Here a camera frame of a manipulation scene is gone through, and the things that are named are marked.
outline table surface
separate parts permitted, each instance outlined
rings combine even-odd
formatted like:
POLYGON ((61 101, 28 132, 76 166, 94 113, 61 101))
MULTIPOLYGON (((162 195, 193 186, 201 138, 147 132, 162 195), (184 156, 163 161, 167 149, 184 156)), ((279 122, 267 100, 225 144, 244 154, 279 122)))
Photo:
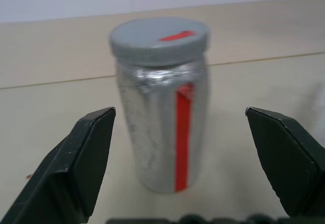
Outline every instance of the table surface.
POLYGON ((285 216, 257 157, 247 106, 273 110, 313 127, 317 88, 325 55, 210 66, 209 106, 202 168, 197 182, 173 195, 144 187, 134 160, 115 78, 0 90, 0 218, 44 156, 85 114, 115 106, 108 167, 89 223, 112 217, 165 217, 187 213, 207 219, 253 213, 285 216))

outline jar lid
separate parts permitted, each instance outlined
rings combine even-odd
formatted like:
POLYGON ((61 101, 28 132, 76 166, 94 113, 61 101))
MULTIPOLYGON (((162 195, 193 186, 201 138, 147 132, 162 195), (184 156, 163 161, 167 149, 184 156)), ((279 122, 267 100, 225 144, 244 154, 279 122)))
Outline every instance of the jar lid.
POLYGON ((137 19, 116 27, 109 36, 119 62, 159 67, 200 57, 207 48, 208 27, 179 17, 137 19))

